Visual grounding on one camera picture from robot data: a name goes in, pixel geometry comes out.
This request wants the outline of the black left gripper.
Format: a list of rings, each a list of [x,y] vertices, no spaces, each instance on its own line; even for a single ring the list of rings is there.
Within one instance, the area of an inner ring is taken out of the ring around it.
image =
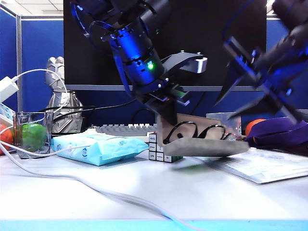
[[[134,96],[147,108],[171,125],[178,123],[176,105],[187,106],[190,95],[175,82],[156,81],[148,85],[133,85]]]

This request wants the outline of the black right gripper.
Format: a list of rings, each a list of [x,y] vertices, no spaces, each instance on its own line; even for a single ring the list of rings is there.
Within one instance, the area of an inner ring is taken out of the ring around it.
[[[238,108],[228,119],[252,114],[275,114],[278,111],[282,111],[294,124],[306,119],[286,97],[292,92],[290,82],[308,68],[307,24],[296,26],[267,53],[254,50],[248,54],[233,37],[224,42],[224,48],[233,61],[227,65],[227,75],[215,104],[222,101],[245,77],[252,81],[255,89],[264,91],[263,97]]]

